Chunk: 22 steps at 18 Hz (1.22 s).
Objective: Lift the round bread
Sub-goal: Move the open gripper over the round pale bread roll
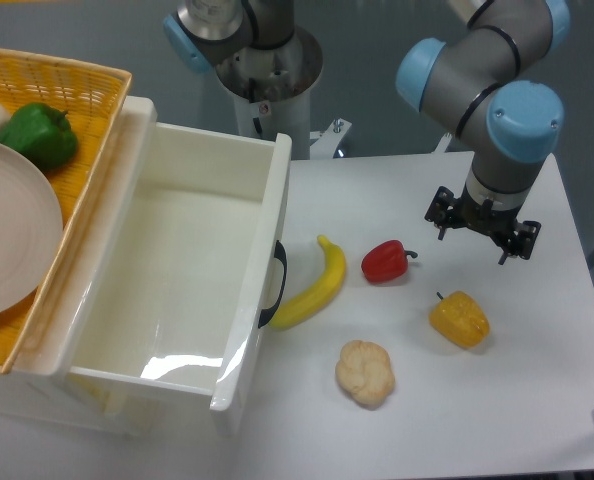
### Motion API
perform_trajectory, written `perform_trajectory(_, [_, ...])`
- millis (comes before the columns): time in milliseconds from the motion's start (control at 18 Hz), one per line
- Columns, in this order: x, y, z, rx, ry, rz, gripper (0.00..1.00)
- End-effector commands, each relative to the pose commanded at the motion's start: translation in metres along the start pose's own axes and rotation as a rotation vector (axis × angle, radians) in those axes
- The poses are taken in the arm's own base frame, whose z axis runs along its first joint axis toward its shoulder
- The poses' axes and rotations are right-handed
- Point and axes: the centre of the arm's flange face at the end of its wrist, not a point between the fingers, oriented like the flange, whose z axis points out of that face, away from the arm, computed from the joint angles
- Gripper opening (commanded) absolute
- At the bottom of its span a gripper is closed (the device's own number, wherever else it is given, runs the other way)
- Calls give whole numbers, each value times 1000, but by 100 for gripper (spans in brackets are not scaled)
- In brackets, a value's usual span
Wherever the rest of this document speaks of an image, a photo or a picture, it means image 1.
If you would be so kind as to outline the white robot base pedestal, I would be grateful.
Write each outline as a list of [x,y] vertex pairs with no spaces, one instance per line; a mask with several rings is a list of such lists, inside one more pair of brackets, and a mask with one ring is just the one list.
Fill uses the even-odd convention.
[[336,118],[324,130],[311,128],[311,92],[322,70],[319,43],[297,27],[278,48],[240,50],[216,67],[216,75],[231,96],[240,135],[273,140],[286,134],[294,159],[324,160],[344,155],[352,123]]

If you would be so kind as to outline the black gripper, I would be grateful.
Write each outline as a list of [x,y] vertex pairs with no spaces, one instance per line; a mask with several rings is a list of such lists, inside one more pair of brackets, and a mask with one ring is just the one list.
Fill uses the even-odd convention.
[[519,207],[494,210],[490,199],[479,204],[469,193],[457,198],[451,190],[440,186],[424,219],[437,228],[439,240],[444,239],[449,229],[459,228],[494,236],[494,243],[502,250],[498,264],[504,265],[508,258],[529,260],[541,230],[538,221],[516,220],[519,211]]

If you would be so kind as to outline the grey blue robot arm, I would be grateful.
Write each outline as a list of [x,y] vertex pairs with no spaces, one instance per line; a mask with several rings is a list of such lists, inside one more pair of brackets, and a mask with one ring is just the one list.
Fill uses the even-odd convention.
[[[426,219],[440,231],[489,237],[504,257],[528,259],[541,226],[517,216],[554,150],[564,107],[549,87],[522,72],[566,37],[563,1],[456,1],[467,35],[448,45],[415,44],[395,76],[399,96],[473,150],[463,192],[440,188]],[[239,132],[292,139],[311,156],[310,93],[323,68],[317,40],[294,20],[290,1],[186,1],[163,22],[193,72],[214,71],[230,94]]]

